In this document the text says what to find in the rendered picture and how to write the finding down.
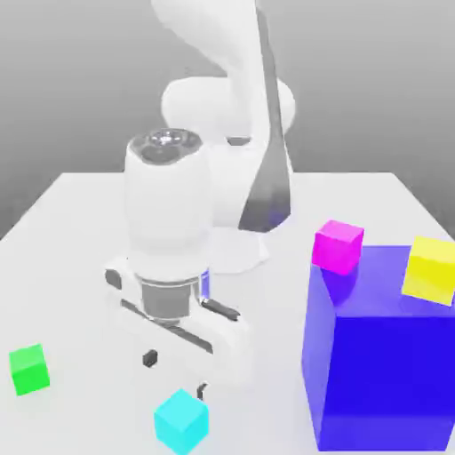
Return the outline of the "small yellow cube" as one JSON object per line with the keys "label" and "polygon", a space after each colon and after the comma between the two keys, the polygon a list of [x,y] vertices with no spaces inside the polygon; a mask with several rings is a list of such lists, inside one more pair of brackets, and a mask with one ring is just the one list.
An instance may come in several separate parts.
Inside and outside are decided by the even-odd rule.
{"label": "small yellow cube", "polygon": [[402,294],[450,307],[455,297],[455,242],[416,236]]}

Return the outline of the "small green cube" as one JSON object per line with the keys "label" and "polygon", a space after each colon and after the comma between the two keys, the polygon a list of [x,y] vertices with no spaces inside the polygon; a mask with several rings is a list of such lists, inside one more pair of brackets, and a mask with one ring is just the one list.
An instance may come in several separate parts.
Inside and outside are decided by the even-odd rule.
{"label": "small green cube", "polygon": [[9,353],[10,373],[17,396],[50,386],[50,376],[41,344]]}

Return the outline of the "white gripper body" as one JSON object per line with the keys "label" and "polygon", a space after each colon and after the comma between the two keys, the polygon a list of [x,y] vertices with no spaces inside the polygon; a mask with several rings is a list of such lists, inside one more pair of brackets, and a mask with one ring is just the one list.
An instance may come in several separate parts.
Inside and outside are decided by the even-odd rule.
{"label": "white gripper body", "polygon": [[113,298],[113,315],[138,337],[143,349],[158,352],[164,370],[186,382],[237,386],[250,381],[252,344],[245,320],[230,320],[190,300],[190,314],[177,323],[159,323],[131,302]]}

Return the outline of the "small cyan cube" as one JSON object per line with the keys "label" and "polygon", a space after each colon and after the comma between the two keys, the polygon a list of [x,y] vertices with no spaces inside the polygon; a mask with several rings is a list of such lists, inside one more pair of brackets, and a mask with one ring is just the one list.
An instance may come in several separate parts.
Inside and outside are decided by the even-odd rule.
{"label": "small cyan cube", "polygon": [[156,438],[176,455],[188,455],[209,433],[209,409],[179,389],[154,412]]}

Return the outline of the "large blue box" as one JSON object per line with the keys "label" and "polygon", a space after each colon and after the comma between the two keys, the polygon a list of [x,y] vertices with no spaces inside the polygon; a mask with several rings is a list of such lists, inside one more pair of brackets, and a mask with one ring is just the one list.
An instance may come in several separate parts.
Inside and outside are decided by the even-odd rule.
{"label": "large blue box", "polygon": [[302,374],[320,451],[443,451],[455,427],[455,306],[401,293],[409,248],[312,267]]}

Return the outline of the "small magenta cube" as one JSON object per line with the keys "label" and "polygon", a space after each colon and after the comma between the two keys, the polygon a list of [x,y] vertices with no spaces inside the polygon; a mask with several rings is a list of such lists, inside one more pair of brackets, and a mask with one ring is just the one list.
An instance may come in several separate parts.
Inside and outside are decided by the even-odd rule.
{"label": "small magenta cube", "polygon": [[360,260],[363,235],[363,227],[327,221],[315,233],[312,264],[338,275],[349,275]]}

